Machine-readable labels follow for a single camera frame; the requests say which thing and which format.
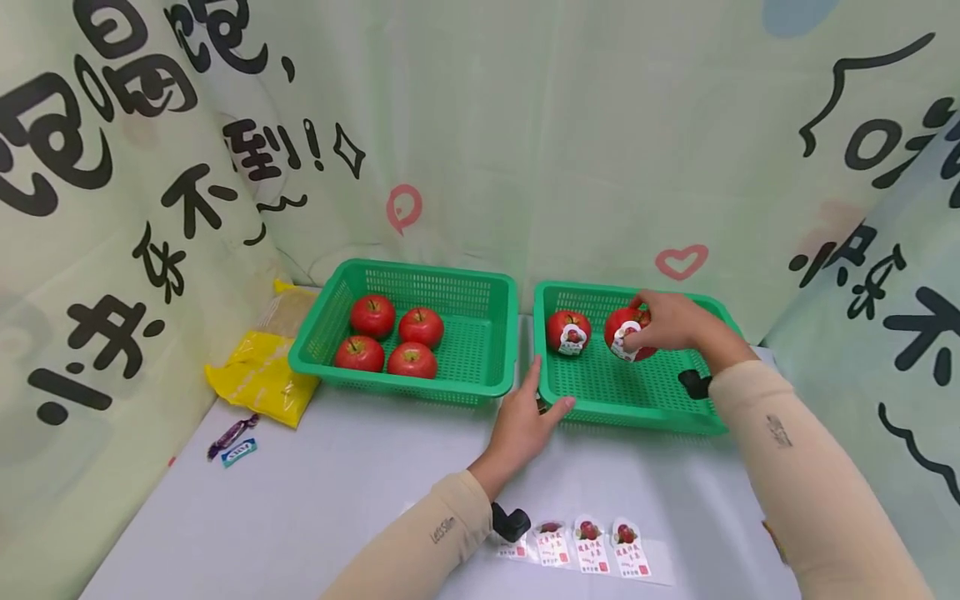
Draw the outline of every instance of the white table surface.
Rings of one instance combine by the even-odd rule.
[[[531,325],[521,319],[526,365]],[[476,458],[495,410],[322,384],[297,431],[261,420],[241,438],[258,449],[224,469],[206,449],[249,412],[217,402],[81,598],[315,599],[407,505]],[[626,516],[672,585],[515,563],[485,547],[440,598],[800,597],[729,437],[564,424],[499,502],[535,523]]]

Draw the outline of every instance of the human hand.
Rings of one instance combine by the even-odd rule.
[[[706,309],[683,294],[665,294],[640,290],[630,302],[631,308],[646,304],[650,324],[623,339],[623,349],[635,352],[639,348],[682,350],[697,348],[705,334],[725,326]]]
[[[640,290],[630,307],[639,308],[641,304],[650,310],[650,324],[624,337],[623,349],[627,352],[642,347],[694,348],[707,360],[713,374],[739,362],[756,360],[743,338],[683,294]]]
[[[563,397],[543,415],[537,407],[540,356],[519,389],[503,397],[487,449],[468,470],[473,473],[491,502],[514,475],[543,452],[557,424],[573,408],[574,399]]]

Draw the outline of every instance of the labeled apple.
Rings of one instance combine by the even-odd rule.
[[[370,294],[353,304],[350,309],[350,326],[361,335],[374,340],[385,340],[394,331],[396,309],[385,296]]]
[[[650,311],[639,308],[618,308],[607,317],[603,339],[607,343],[607,348],[618,358],[629,362],[650,358],[657,351],[656,348],[640,348],[633,353],[623,349],[624,337],[640,331],[649,324]]]
[[[414,308],[400,319],[397,332],[401,342],[420,342],[436,348],[444,337],[444,320],[429,308]]]
[[[404,342],[391,353],[387,372],[391,375],[433,379],[437,376],[437,357],[420,342]]]
[[[591,332],[587,317],[572,310],[558,310],[546,320],[547,347],[559,354],[579,356]]]
[[[365,335],[351,335],[337,348],[333,366],[358,371],[383,371],[384,351],[380,343]]]

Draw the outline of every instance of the purple candy wrapper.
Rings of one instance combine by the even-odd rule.
[[[243,432],[248,429],[253,429],[256,427],[256,424],[260,422],[259,415],[253,415],[249,419],[239,420],[236,422],[230,429],[227,430],[227,433],[220,436],[220,439],[210,445],[210,449],[206,452],[206,460],[208,462],[212,461],[218,453],[229,448],[237,438],[243,435]]]

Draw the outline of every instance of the black clip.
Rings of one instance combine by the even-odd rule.
[[[493,510],[493,530],[504,540],[514,543],[530,530],[530,517],[520,509],[507,516],[496,502],[490,507]]]
[[[712,375],[701,377],[696,369],[689,369],[677,375],[680,384],[686,388],[686,394],[694,400],[705,400],[710,397],[709,387],[713,381]]]

